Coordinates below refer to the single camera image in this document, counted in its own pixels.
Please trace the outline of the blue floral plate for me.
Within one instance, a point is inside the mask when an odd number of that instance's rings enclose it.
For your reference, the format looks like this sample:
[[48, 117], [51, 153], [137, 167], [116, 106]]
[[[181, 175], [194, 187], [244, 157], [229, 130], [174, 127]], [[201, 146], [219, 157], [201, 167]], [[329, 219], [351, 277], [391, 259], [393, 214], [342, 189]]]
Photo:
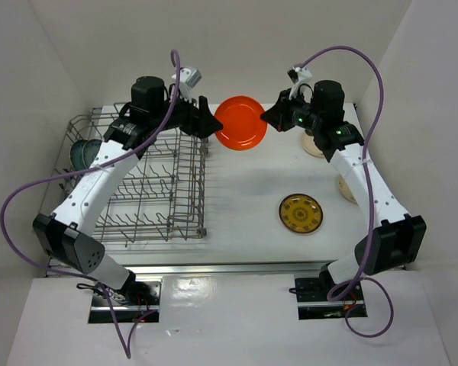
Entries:
[[77, 140], [69, 150], [69, 160], [74, 171], [82, 171], [86, 169], [83, 158], [83, 148], [87, 143], [86, 140]]
[[82, 148], [82, 163], [85, 169], [95, 161], [102, 141], [98, 139], [88, 140]]

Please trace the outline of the orange plastic plate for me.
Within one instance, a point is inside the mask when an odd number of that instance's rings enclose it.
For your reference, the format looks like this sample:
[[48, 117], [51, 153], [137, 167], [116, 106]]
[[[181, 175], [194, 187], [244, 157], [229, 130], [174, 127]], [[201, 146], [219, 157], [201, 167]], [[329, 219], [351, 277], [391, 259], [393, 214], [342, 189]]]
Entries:
[[264, 108], [255, 99], [239, 95], [226, 99], [214, 116], [223, 129], [216, 132], [217, 140], [226, 148], [245, 151], [259, 145], [266, 135], [268, 124], [260, 116]]

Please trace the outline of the cream plate with black mark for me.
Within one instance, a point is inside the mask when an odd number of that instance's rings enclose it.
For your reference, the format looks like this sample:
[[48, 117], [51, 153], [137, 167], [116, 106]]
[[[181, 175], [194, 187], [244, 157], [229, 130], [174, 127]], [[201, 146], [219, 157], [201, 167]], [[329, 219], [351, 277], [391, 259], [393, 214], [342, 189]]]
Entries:
[[319, 148], [317, 148], [314, 144], [313, 136], [308, 135], [305, 130], [300, 133], [298, 141], [300, 143], [300, 146], [303, 148], [304, 151], [306, 151], [307, 154], [314, 156], [318, 159], [324, 158], [324, 154], [322, 153], [322, 151], [320, 151]]

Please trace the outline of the yellow patterned plate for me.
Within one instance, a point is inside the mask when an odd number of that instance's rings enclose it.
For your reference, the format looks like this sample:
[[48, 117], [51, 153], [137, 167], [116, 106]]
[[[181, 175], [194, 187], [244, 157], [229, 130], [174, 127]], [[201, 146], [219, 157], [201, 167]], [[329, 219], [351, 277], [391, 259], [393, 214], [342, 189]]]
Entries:
[[286, 229], [299, 235], [318, 230], [324, 220], [321, 205], [306, 194], [290, 194], [278, 208], [279, 219]]

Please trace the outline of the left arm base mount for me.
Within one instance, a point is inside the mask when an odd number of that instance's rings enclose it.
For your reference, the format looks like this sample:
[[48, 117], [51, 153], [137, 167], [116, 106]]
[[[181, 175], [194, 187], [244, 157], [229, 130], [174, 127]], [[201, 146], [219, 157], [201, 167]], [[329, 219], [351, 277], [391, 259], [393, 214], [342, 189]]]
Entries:
[[[162, 281], [153, 279], [146, 282], [146, 295], [137, 295], [133, 300], [127, 300], [120, 294], [107, 288], [114, 313], [119, 323], [158, 323], [160, 320], [160, 295]], [[108, 300], [98, 285], [78, 283], [77, 290], [90, 291], [92, 300], [89, 310], [88, 324], [112, 324]]]

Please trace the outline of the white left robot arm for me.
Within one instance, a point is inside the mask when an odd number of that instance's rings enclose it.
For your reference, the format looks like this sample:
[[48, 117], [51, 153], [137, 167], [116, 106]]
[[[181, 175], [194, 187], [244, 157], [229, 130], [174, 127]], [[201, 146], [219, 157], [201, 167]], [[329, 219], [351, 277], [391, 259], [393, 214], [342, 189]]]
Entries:
[[51, 258], [103, 283], [111, 298], [122, 305], [147, 295], [148, 288], [92, 238], [100, 214], [125, 175], [154, 144], [156, 130], [178, 128], [204, 139], [223, 127], [210, 112], [206, 97], [193, 99], [190, 95], [201, 79], [198, 70], [184, 68], [172, 78], [179, 83], [170, 87], [154, 76], [137, 79], [131, 87], [131, 101], [108, 127], [93, 159], [95, 171], [84, 174], [51, 214], [40, 213], [33, 222], [34, 232]]

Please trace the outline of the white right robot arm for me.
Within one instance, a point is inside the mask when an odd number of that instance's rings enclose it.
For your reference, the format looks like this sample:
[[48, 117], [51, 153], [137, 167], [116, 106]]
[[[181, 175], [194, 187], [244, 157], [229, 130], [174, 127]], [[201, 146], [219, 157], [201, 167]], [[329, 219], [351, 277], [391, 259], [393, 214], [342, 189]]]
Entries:
[[306, 100], [296, 87], [279, 93], [276, 103], [261, 118], [279, 132], [300, 127], [339, 172], [368, 224], [366, 236], [348, 256], [321, 269], [319, 291], [337, 299], [346, 285], [362, 275], [375, 275], [412, 263], [417, 258], [427, 225], [412, 216], [390, 191], [368, 155], [358, 128], [344, 116], [340, 83], [324, 80], [314, 85]]

